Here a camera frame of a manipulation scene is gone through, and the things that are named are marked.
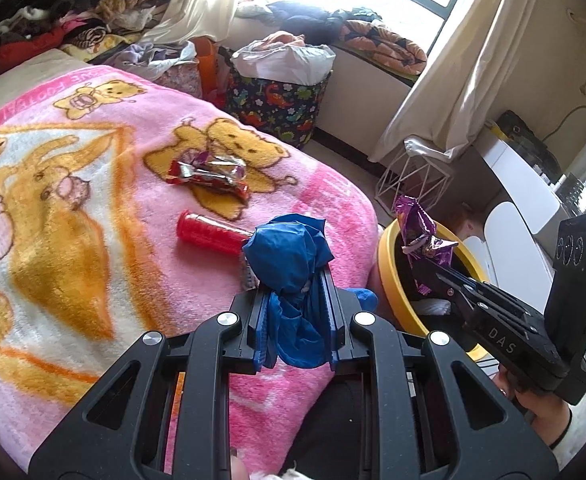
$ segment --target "red cylindrical container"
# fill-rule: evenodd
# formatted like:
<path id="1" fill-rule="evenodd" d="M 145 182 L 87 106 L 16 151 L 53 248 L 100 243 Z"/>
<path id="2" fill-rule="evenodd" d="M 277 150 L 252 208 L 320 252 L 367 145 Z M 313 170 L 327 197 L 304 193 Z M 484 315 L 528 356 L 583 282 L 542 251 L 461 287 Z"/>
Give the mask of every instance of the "red cylindrical container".
<path id="1" fill-rule="evenodd" d="M 177 221 L 177 235 L 198 247 L 239 256 L 253 233 L 186 210 Z"/>

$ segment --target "pink blanket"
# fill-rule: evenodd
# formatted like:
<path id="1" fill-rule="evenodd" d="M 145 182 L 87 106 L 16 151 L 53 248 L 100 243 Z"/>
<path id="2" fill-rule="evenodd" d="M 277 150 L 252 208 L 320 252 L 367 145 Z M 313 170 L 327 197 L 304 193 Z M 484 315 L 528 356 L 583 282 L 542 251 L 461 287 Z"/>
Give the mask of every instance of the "pink blanket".
<path id="1" fill-rule="evenodd" d="M 188 148 L 248 166 L 247 205 L 163 181 Z M 83 68 L 0 110 L 0 443 L 35 449 L 145 330 L 191 331 L 240 290 L 234 258 L 179 242 L 190 209 L 252 229 L 275 215 L 326 218 L 338 286 L 364 286 L 377 225 L 348 180 L 212 105 L 109 67 Z M 234 376 L 231 445 L 277 472 L 326 367 Z"/>

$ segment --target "dinosaur print laundry basket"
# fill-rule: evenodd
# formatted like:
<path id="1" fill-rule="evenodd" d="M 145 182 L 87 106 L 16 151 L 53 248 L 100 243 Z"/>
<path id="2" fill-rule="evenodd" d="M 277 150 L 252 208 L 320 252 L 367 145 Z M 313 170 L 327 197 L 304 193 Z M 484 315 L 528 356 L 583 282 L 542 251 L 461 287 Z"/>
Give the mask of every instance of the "dinosaur print laundry basket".
<path id="1" fill-rule="evenodd" d="M 331 73 L 313 86 L 243 77 L 231 67 L 225 111 L 241 123 L 302 148 L 313 134 Z"/>

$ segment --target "black wristband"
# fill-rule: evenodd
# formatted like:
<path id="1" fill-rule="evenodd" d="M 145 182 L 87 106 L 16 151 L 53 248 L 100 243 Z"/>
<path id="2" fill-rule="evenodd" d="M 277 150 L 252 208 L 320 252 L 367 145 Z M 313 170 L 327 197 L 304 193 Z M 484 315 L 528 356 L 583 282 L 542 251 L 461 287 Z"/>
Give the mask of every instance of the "black wristband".
<path id="1" fill-rule="evenodd" d="M 573 412 L 571 411 L 571 408 L 569 408 L 569 422 L 566 425 L 566 428 L 564 428 L 564 431 L 562 432 L 562 434 L 555 440 L 555 442 L 553 444 L 551 444 L 549 447 L 551 448 L 551 450 L 555 449 L 558 444 L 560 444 L 560 442 L 562 442 L 562 439 L 564 437 L 566 437 L 566 434 L 569 431 L 569 428 L 571 427 L 571 421 L 573 420 Z"/>

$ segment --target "baseboard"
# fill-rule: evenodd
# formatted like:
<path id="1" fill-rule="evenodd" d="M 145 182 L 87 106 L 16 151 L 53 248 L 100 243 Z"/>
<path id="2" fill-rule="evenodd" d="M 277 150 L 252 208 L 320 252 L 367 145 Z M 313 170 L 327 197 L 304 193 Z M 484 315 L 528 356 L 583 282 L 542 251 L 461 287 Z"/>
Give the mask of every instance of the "baseboard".
<path id="1" fill-rule="evenodd" d="M 377 178 L 380 178 L 387 169 L 379 162 L 371 162 L 365 153 L 353 148 L 352 145 L 332 136 L 321 128 L 315 127 L 311 138 Z"/>

